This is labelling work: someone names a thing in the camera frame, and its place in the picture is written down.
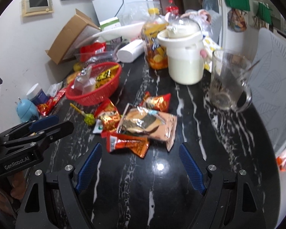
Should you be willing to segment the green lollipop yellow stick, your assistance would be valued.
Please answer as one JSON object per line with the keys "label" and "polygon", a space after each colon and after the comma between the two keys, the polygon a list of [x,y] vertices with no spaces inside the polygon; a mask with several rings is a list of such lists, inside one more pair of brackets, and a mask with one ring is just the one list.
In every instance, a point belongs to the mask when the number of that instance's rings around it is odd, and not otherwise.
{"label": "green lollipop yellow stick", "polygon": [[85,113],[72,103],[70,103],[70,106],[84,117],[84,122],[87,126],[92,127],[96,123],[96,119],[93,114]]}

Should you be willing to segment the red plastic basket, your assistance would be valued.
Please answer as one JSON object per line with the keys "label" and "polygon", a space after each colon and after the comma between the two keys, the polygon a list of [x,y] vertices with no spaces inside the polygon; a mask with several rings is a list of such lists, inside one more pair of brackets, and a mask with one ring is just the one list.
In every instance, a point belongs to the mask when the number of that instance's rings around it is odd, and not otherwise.
{"label": "red plastic basket", "polygon": [[97,105],[109,98],[118,88],[122,72],[121,65],[115,62],[104,62],[88,67],[91,67],[90,78],[95,81],[92,90],[83,94],[75,88],[74,80],[67,86],[65,93],[68,100],[75,101],[82,106]]}

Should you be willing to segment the red cartoon snack packet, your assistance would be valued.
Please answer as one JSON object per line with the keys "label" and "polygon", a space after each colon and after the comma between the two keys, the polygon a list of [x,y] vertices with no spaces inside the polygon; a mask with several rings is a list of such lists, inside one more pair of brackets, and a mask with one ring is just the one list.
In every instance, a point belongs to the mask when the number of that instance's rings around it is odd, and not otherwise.
{"label": "red cartoon snack packet", "polygon": [[110,99],[104,100],[94,113],[95,118],[102,123],[102,132],[113,131],[119,125],[121,115]]}

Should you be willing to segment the beige biscuit snack packet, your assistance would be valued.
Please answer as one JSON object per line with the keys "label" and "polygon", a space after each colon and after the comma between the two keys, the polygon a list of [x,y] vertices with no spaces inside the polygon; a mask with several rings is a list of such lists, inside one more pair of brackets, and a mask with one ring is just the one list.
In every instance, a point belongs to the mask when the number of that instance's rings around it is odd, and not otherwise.
{"label": "beige biscuit snack packet", "polygon": [[178,119],[173,114],[128,103],[117,132],[145,136],[163,142],[166,144],[167,151],[170,152],[176,137],[177,122]]}

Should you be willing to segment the long red sachet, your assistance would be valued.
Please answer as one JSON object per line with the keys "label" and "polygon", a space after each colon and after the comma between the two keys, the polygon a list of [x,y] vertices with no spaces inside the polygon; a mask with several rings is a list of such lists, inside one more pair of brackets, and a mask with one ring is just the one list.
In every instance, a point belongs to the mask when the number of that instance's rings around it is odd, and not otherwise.
{"label": "long red sachet", "polygon": [[53,107],[60,101],[60,99],[65,95],[66,88],[62,88],[59,90],[59,92],[56,94],[55,97],[50,97],[50,99],[53,100]]}

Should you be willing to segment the white lid blue jar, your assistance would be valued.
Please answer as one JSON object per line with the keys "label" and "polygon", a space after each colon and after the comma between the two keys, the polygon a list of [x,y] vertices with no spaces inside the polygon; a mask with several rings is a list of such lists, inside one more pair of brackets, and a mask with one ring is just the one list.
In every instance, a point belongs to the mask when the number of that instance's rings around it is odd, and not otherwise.
{"label": "white lid blue jar", "polygon": [[45,94],[39,83],[33,85],[27,92],[26,96],[36,106],[45,104],[49,100],[49,97]]}

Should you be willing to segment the white peanut snack packet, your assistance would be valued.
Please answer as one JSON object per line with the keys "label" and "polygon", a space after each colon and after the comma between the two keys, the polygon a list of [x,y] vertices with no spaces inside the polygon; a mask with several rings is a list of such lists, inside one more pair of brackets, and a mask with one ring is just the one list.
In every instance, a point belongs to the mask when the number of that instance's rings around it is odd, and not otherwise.
{"label": "white peanut snack packet", "polygon": [[91,76],[92,66],[84,68],[74,79],[71,89],[80,95],[87,94],[96,89],[96,78]]}

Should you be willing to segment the yellow lemon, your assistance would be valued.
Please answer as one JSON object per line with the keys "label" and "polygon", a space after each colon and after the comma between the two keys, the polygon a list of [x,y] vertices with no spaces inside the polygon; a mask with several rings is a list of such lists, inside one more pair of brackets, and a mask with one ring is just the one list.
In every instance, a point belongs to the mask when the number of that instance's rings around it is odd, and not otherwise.
{"label": "yellow lemon", "polygon": [[82,63],[79,63],[79,62],[75,63],[75,64],[73,65],[73,70],[74,70],[75,72],[82,71],[82,70],[83,70],[83,65],[82,65]]}

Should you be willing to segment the red bag with barcode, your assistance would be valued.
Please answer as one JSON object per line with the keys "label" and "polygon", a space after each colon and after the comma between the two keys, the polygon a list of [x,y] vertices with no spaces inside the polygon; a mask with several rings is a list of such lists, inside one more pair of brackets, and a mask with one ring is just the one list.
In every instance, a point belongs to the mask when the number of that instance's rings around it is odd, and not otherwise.
{"label": "red bag with barcode", "polygon": [[83,46],[79,49],[80,61],[85,62],[90,59],[92,56],[95,56],[106,51],[105,42],[94,42],[90,45]]}

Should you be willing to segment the clear glass mug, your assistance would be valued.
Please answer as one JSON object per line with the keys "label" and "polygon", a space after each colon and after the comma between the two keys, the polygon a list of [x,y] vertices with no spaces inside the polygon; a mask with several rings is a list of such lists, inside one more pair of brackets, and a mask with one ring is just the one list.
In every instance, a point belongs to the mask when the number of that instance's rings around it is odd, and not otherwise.
{"label": "clear glass mug", "polygon": [[209,100],[216,108],[242,112],[250,106],[250,67],[252,63],[239,53],[224,49],[213,52]]}

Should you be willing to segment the green white box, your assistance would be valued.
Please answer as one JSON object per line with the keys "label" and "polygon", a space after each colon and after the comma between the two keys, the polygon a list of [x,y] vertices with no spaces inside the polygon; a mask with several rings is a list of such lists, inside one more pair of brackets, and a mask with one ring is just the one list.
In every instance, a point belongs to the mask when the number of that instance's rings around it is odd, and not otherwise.
{"label": "green white box", "polygon": [[116,27],[120,27],[121,23],[118,17],[112,17],[100,22],[100,28],[102,31],[111,30]]}

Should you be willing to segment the iced tea bottle yellow cap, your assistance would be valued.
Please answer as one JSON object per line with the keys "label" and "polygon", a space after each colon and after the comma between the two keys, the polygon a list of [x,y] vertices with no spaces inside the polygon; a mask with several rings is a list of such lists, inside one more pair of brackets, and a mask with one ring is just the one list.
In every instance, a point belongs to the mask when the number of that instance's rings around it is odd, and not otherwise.
{"label": "iced tea bottle yellow cap", "polygon": [[148,13],[149,19],[141,30],[146,61],[154,70],[166,69],[168,68],[166,48],[160,45],[157,36],[167,28],[168,22],[160,16],[158,8],[150,8]]}

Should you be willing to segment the clear zip bag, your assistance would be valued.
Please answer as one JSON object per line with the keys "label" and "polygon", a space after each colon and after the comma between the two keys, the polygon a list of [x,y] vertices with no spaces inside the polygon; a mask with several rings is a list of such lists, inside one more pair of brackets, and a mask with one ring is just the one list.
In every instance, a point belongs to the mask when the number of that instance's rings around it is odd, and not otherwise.
{"label": "clear zip bag", "polygon": [[138,22],[146,22],[149,19],[148,9],[158,8],[161,12],[159,1],[135,1],[122,6],[116,17],[119,18],[122,26]]}

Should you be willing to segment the white lidded pot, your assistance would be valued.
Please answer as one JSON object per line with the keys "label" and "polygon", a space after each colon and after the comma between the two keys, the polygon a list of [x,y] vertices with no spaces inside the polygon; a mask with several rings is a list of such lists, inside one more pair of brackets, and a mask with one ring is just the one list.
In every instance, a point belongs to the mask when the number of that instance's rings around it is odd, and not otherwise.
{"label": "white lidded pot", "polygon": [[182,85],[194,85],[203,76],[205,49],[199,25],[169,25],[157,35],[160,46],[166,48],[170,77]]}

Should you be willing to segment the wall thermostat panel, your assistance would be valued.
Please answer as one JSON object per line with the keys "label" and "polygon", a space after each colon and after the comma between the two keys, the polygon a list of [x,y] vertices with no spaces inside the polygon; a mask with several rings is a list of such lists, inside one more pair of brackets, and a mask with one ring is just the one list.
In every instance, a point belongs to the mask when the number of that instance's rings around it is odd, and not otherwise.
{"label": "wall thermostat panel", "polygon": [[22,0],[22,17],[51,14],[53,12],[52,0]]}

